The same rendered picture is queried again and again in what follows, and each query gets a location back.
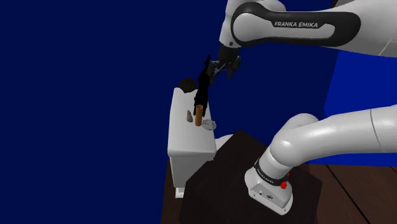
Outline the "dark robot stand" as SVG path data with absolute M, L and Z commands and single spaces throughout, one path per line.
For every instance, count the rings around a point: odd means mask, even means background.
M 300 167 L 289 174 L 293 204 L 284 216 L 249 196 L 245 172 L 266 148 L 238 130 L 186 182 L 180 224 L 317 224 L 322 182 Z

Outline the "white toilet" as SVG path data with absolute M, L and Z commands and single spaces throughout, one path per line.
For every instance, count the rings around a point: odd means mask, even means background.
M 186 182 L 207 161 L 214 158 L 216 152 L 231 138 L 225 135 L 214 137 L 213 130 L 186 121 L 188 110 L 193 111 L 194 97 L 197 91 L 185 93 L 179 87 L 173 91 L 169 117 L 169 136 L 167 154 L 170 158 L 175 198 L 183 198 Z M 213 120 L 210 108 L 205 111 L 203 120 Z

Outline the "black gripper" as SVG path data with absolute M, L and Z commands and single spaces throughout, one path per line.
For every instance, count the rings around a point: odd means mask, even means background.
M 209 76 L 216 76 L 226 66 L 225 63 L 232 62 L 227 74 L 227 78 L 231 78 L 236 70 L 240 68 L 241 58 L 238 57 L 239 51 L 240 48 L 231 48 L 221 43 L 218 50 L 218 61 L 209 62 Z

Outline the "tall black figure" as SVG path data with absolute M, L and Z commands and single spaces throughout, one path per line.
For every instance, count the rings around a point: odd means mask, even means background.
M 207 74 L 207 69 L 209 67 L 209 63 L 211 61 L 210 55 L 207 56 L 207 59 L 205 60 L 205 68 L 202 70 L 200 73 L 200 76 L 198 77 L 198 90 L 197 93 L 194 97 L 194 107 L 201 105 L 203 107 L 202 111 L 202 116 L 205 116 L 205 111 L 207 109 L 207 103 L 208 103 L 208 88 L 210 84 L 210 77 Z M 194 108 L 193 114 L 196 115 L 196 108 Z

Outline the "orange cylinder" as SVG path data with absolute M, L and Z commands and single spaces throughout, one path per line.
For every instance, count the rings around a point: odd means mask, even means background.
M 202 125 L 202 117 L 203 117 L 203 106 L 198 104 L 195 107 L 195 125 L 201 126 Z

